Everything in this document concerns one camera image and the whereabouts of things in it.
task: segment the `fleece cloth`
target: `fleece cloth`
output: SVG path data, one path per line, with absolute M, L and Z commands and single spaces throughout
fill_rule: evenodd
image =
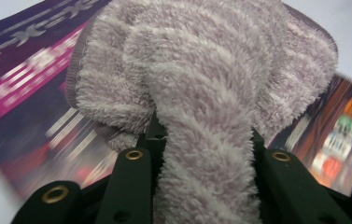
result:
M 259 223 L 251 127 L 273 138 L 336 61 L 331 37 L 277 0 L 113 1 L 79 38 L 67 99 L 122 131 L 114 149 L 157 110 L 168 136 L 156 223 Z

